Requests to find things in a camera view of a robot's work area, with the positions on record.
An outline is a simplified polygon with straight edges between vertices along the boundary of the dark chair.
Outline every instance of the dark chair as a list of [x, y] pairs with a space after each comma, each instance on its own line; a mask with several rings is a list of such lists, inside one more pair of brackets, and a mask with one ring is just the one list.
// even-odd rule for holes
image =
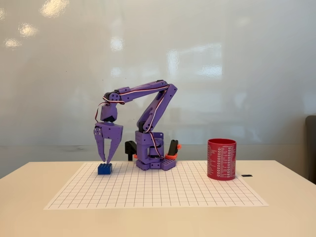
[[309, 172], [308, 180], [316, 184], [316, 116], [308, 116], [305, 123]]

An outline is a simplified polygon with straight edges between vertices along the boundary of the white table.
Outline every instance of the white table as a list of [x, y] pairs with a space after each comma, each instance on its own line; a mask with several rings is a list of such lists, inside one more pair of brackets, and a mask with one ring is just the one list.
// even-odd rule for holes
[[0, 236], [316, 236], [316, 186], [276, 161], [237, 161], [268, 207], [43, 210], [82, 163], [31, 162], [0, 179]]

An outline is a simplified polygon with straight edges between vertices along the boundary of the robotic arm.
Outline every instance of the robotic arm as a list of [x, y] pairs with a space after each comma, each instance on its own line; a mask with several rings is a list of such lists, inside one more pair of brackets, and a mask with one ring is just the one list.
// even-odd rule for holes
[[[102, 106], [100, 117], [103, 122], [98, 122], [96, 113], [95, 119], [97, 123], [94, 128], [94, 136], [101, 159], [104, 162], [106, 161], [104, 155], [104, 139], [111, 140], [107, 163], [110, 163], [122, 139], [123, 126], [113, 123], [118, 117], [117, 104], [124, 105], [133, 99], [157, 92], [157, 96], [137, 122], [139, 131], [136, 131], [136, 142], [137, 153], [140, 153], [141, 156], [138, 157], [138, 159], [140, 159], [142, 163], [157, 162], [157, 155], [160, 159], [163, 159], [164, 157], [161, 156], [161, 154], [163, 154], [161, 153], [163, 152], [163, 137], [157, 137], [157, 133], [153, 134], [152, 130], [163, 115], [176, 91], [177, 88], [174, 85], [167, 84], [164, 80], [158, 80], [134, 88], [122, 87], [113, 92], [106, 93], [103, 97], [104, 102], [99, 105], [99, 107]], [[146, 139], [150, 141], [149, 146], [143, 146], [144, 141], [147, 143]], [[148, 154], [148, 148], [154, 148], [155, 152], [152, 151], [152, 154]]]

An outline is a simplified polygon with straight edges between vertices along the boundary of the gripper claw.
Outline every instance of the gripper claw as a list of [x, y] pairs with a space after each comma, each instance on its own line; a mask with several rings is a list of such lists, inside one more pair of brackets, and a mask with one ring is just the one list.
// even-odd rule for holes
[[104, 154], [104, 139], [110, 139], [111, 145], [109, 150], [109, 155], [107, 159], [107, 164], [110, 163], [115, 151], [117, 150], [123, 133], [123, 126], [114, 124], [112, 122], [97, 122], [93, 130], [94, 138], [98, 145], [98, 152], [100, 158], [105, 162]]

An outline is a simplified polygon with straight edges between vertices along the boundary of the red and white wire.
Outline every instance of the red and white wire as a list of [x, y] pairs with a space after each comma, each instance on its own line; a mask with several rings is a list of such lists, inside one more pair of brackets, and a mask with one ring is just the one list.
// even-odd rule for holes
[[158, 147], [157, 147], [157, 144], [156, 144], [156, 141], [154, 139], [154, 136], [153, 136], [153, 133], [152, 132], [149, 132], [150, 136], [152, 137], [152, 141], [154, 143], [154, 148], [155, 148], [155, 151], [157, 152], [158, 156], [160, 159], [163, 159], [164, 157], [162, 157], [158, 151]]
[[131, 93], [134, 93], [134, 92], [152, 91], [152, 90], [159, 90], [159, 89], [165, 89], [165, 88], [167, 89], [168, 87], [169, 87], [169, 85], [165, 85], [165, 86], [158, 87], [158, 88], [153, 88], [153, 89], [132, 90], [132, 91], [129, 91], [129, 92], [121, 93], [119, 95], [128, 95], [128, 94], [131, 94]]
[[[118, 94], [119, 96], [121, 95], [128, 95], [128, 94], [131, 94], [131, 93], [135, 93], [135, 92], [143, 92], [143, 91], [153, 91], [153, 90], [159, 90], [159, 89], [168, 89], [169, 88], [169, 85], [165, 85], [165, 86], [162, 86], [162, 87], [158, 87], [158, 88], [153, 88], [153, 89], [141, 89], [141, 90], [133, 90], [133, 91], [129, 91], [129, 92], [125, 92], [125, 93], [121, 93], [121, 94]], [[162, 103], [163, 99], [164, 99], [164, 95], [166, 93], [166, 90], [164, 91], [163, 93], [163, 96], [162, 98], [160, 99], [160, 101], [158, 102], [156, 108], [155, 108], [155, 111], [154, 111], [154, 115], [153, 115], [153, 118], [152, 118], [152, 121], [150, 122], [150, 126], [148, 127], [148, 129], [145, 131], [145, 133], [149, 133], [151, 138], [152, 138], [152, 141], [153, 141], [153, 144], [154, 144], [154, 148], [155, 148], [155, 151], [157, 152], [157, 154], [159, 155], [160, 158], [164, 158], [163, 156], [161, 156], [161, 154], [159, 153], [158, 151], [158, 148], [157, 148], [157, 144], [156, 144], [156, 141], [154, 139], [154, 136], [153, 136], [153, 133], [150, 131], [150, 128], [153, 124], [153, 121], [154, 121], [154, 118], [155, 118], [155, 115], [156, 115], [156, 111], [158, 109], [158, 107], [160, 106], [160, 104]], [[98, 122], [97, 120], [97, 116], [98, 116], [98, 110], [99, 110], [99, 107], [103, 104], [107, 104], [107, 105], [110, 105], [110, 103], [119, 103], [121, 105], [124, 105], [125, 102], [122, 101], [122, 100], [108, 100], [107, 98], [105, 97], [102, 97], [105, 102], [102, 102], [98, 105], [98, 108], [97, 108], [97, 111], [95, 113], [95, 117], [94, 119]]]

